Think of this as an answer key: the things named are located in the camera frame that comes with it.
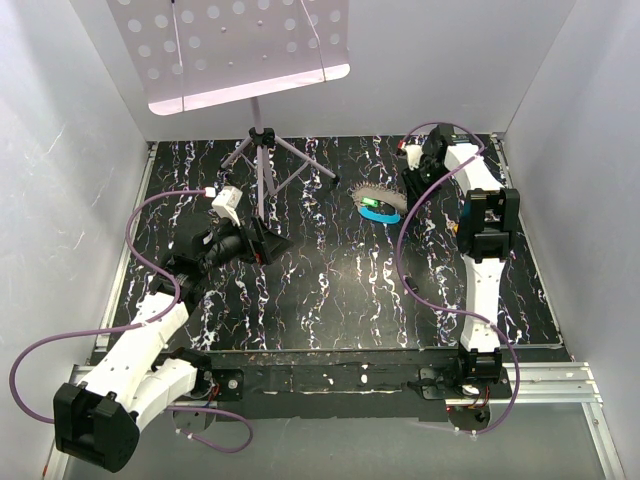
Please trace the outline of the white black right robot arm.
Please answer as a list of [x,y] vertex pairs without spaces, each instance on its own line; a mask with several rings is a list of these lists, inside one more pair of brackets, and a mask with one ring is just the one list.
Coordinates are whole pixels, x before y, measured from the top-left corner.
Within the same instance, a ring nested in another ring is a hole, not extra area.
[[464,195],[455,231],[466,270],[466,315],[454,364],[442,382],[464,397],[489,393],[501,381],[501,339],[497,333],[500,284],[514,247],[520,207],[519,192],[503,186],[486,166],[480,146],[450,124],[437,124],[422,145],[406,138],[398,155],[406,160],[402,179],[411,214],[426,192],[434,193],[445,178]]

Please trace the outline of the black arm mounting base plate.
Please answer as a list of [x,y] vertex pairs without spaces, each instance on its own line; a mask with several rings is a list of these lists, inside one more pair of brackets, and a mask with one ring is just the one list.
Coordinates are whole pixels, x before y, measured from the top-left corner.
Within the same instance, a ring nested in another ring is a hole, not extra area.
[[450,404],[485,408],[512,393],[507,373],[495,381],[460,380],[453,348],[178,351],[195,358],[218,384],[214,406],[250,420],[445,422]]

